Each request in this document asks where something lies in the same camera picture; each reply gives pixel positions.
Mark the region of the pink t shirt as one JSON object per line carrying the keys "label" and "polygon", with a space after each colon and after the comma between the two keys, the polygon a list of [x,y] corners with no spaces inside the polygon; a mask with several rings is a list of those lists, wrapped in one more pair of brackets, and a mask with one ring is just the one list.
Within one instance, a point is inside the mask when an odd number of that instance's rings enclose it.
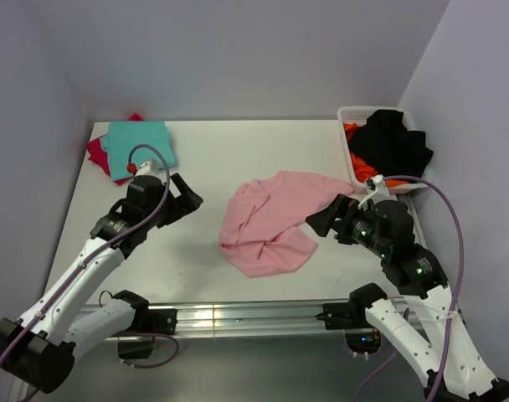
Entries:
{"label": "pink t shirt", "polygon": [[244,183],[229,200],[219,233],[220,253],[249,278],[297,271],[317,248],[299,226],[337,195],[352,192],[344,180],[296,171]]}

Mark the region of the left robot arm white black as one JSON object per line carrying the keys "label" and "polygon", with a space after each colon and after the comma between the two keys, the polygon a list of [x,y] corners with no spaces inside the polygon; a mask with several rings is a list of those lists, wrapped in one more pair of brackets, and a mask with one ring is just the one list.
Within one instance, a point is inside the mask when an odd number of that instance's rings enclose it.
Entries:
{"label": "left robot arm white black", "polygon": [[79,314],[150,230],[180,220],[202,203],[177,173],[166,181],[150,174],[135,177],[126,196],[98,219],[67,271],[17,320],[0,321],[0,371],[49,394],[68,378],[77,360],[108,337],[150,328],[148,300],[131,291],[117,292],[85,317]]}

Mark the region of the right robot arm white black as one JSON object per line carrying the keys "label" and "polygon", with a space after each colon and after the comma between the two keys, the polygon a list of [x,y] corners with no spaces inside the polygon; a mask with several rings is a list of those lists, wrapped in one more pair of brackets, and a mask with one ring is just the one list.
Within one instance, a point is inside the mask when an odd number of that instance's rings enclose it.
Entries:
{"label": "right robot arm white black", "polygon": [[337,195],[325,209],[306,218],[317,235],[335,233],[338,243],[362,245],[379,259],[382,271],[418,318],[418,332],[388,295],[368,283],[349,295],[341,321],[379,330],[419,377],[428,401],[504,401],[509,382],[493,374],[471,341],[452,290],[435,255],[416,243],[406,204]]}

